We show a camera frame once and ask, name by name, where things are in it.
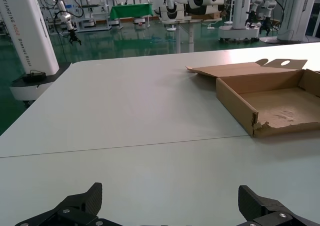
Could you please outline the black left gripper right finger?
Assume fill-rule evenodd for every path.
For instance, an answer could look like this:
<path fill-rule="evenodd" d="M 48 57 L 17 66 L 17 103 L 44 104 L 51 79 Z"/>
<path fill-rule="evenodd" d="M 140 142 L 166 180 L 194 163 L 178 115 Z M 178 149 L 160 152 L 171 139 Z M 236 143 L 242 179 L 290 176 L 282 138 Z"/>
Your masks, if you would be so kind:
<path fill-rule="evenodd" d="M 314 225 L 278 200 L 257 195 L 247 185 L 238 188 L 238 209 L 246 219 L 242 225 Z"/>

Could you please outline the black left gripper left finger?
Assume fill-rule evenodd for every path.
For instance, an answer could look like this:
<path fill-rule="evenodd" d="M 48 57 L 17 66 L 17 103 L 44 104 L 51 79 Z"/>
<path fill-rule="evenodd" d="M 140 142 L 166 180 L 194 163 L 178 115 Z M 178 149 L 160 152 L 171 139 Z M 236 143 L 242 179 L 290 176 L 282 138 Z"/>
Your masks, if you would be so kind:
<path fill-rule="evenodd" d="M 96 182 L 88 191 L 69 195 L 55 208 L 16 225 L 110 225 L 109 220 L 98 217 L 102 193 L 102 184 Z"/>

